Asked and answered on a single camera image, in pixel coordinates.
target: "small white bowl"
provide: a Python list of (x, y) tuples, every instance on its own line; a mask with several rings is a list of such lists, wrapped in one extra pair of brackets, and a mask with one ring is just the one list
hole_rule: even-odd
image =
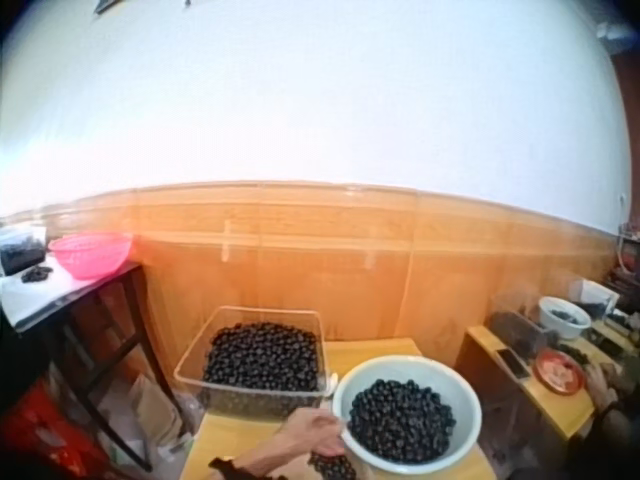
[[(540, 323), (551, 330), (558, 332), (564, 340), (572, 340), (580, 336), (580, 334), (591, 328), (591, 317), (583, 309), (571, 302), (556, 297), (542, 297), (538, 301), (540, 307)], [(560, 310), (572, 315), (577, 324), (569, 323), (566, 320), (555, 316), (552, 310)]]
[(439, 393), (443, 403), (451, 406), (456, 426), (449, 449), (440, 457), (419, 465), (406, 465), (384, 460), (366, 450), (348, 429), (342, 434), (347, 447), (374, 467), (400, 475), (421, 475), (447, 468), (462, 459), (473, 447), (480, 434), (482, 409), (478, 396), (467, 381), (451, 368), (423, 357), (390, 355), (358, 365), (338, 384), (333, 397), (333, 413), (345, 423), (350, 419), (355, 396), (378, 380), (413, 380), (420, 387), (431, 387)]

